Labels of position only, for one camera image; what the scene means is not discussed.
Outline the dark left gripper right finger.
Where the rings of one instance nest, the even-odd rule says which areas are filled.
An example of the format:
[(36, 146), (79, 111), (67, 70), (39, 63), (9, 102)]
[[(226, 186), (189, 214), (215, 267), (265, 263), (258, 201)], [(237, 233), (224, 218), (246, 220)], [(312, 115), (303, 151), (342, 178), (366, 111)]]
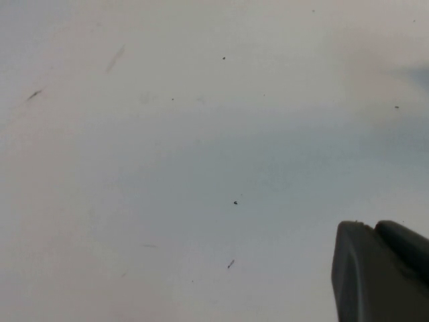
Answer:
[(428, 238), (395, 222), (375, 226), (373, 281), (381, 289), (428, 288)]

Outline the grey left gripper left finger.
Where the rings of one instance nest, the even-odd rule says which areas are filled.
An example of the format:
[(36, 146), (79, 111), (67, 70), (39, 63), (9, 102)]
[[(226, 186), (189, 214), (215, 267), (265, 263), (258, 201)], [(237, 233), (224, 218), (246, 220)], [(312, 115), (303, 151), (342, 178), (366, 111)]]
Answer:
[(338, 320), (427, 321), (428, 288), (375, 286), (374, 229), (357, 221), (342, 221), (337, 227), (331, 281)]

